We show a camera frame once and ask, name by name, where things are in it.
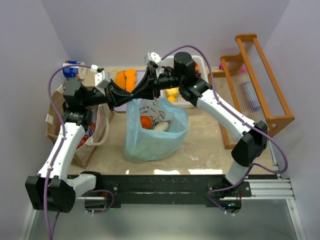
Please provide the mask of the small orange pumpkin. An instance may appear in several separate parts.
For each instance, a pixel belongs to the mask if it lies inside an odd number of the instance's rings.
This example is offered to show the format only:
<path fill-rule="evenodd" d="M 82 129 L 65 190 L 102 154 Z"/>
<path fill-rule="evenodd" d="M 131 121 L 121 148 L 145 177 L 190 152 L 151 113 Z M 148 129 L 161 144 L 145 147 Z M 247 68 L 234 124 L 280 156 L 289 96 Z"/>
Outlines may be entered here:
<path fill-rule="evenodd" d="M 149 116 L 140 116 L 140 124 L 143 129 L 151 129 L 153 126 L 153 121 Z"/>

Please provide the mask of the white mushroom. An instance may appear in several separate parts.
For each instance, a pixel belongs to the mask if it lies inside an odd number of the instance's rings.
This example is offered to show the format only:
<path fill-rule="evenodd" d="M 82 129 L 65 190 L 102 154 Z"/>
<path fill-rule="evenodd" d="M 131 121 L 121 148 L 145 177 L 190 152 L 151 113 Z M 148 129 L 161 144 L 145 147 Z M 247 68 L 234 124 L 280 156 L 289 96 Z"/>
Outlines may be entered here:
<path fill-rule="evenodd" d="M 159 122 L 154 128 L 154 131 L 166 132 L 171 124 L 170 120 Z"/>

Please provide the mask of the blue plastic bag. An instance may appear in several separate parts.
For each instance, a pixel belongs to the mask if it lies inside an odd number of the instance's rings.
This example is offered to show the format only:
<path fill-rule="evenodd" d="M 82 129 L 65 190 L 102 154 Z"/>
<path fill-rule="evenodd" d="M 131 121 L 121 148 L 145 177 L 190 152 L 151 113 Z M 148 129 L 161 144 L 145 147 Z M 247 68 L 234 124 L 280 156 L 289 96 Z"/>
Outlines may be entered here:
<path fill-rule="evenodd" d="M 151 129 L 142 128 L 140 116 L 151 118 Z M 126 117 L 124 155 L 134 163 L 157 161 L 170 156 L 182 146 L 189 129 L 187 112 L 164 97 L 128 102 Z M 153 130 L 162 121 L 171 121 L 168 130 Z"/>

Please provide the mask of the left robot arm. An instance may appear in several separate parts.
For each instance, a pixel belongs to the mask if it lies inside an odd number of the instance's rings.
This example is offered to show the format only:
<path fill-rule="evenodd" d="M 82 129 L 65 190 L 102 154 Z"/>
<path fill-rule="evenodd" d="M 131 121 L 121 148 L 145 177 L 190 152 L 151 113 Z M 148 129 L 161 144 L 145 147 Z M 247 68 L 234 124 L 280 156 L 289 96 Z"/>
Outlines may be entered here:
<path fill-rule="evenodd" d="M 68 172 L 76 149 L 84 137 L 92 118 L 91 106 L 108 104 L 113 108 L 123 102 L 129 93 L 108 83 L 104 88 L 87 89 L 76 78 L 67 79 L 63 85 L 66 108 L 60 116 L 60 130 L 52 151 L 36 176 L 28 176 L 25 188 L 35 210 L 69 213 L 78 197 L 86 193 L 105 192 L 112 206 L 113 192 L 104 189 L 98 172 L 85 171 L 68 179 Z"/>

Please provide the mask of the red snack packet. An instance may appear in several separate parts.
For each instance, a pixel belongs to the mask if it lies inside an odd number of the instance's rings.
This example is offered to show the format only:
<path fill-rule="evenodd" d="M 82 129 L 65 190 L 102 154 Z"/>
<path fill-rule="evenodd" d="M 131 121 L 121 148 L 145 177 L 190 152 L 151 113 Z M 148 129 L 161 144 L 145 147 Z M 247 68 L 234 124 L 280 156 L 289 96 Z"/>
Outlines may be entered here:
<path fill-rule="evenodd" d="M 79 149 L 80 147 L 82 147 L 86 143 L 86 141 L 95 133 L 95 130 L 96 130 L 96 123 L 91 121 L 83 138 L 80 140 L 76 149 Z"/>

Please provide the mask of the brown paper grocery bag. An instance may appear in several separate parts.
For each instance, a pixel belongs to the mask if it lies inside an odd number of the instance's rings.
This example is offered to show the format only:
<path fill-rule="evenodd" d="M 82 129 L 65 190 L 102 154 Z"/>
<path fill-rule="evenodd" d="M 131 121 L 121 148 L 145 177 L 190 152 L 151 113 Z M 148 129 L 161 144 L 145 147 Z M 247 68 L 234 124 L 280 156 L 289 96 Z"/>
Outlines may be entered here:
<path fill-rule="evenodd" d="M 95 132 L 82 147 L 75 150 L 72 159 L 72 162 L 80 167 L 87 166 L 95 148 L 106 141 L 109 132 L 109 123 L 114 116 L 114 112 L 109 109 L 107 104 L 93 106 L 90 109 L 92 111 L 90 122 L 96 123 Z M 52 105 L 49 106 L 45 121 L 45 135 L 54 144 L 60 132 L 61 123 Z"/>

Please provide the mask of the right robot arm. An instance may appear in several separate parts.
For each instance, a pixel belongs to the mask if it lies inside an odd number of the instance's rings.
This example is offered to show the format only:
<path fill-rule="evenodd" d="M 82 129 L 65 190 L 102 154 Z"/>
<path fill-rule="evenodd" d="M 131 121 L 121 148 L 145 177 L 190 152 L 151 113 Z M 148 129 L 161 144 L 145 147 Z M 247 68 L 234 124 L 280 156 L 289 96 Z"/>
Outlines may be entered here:
<path fill-rule="evenodd" d="M 254 160 L 267 147 L 266 123 L 254 122 L 214 93 L 213 86 L 197 74 L 196 62 L 189 53 L 176 53 L 172 68 L 164 66 L 161 57 L 155 52 L 148 52 L 145 62 L 146 73 L 133 90 L 133 96 L 152 99 L 158 97 L 161 90 L 179 88 L 184 100 L 207 112 L 233 134 L 237 143 L 231 151 L 233 163 L 225 179 L 231 185 L 241 181 Z"/>

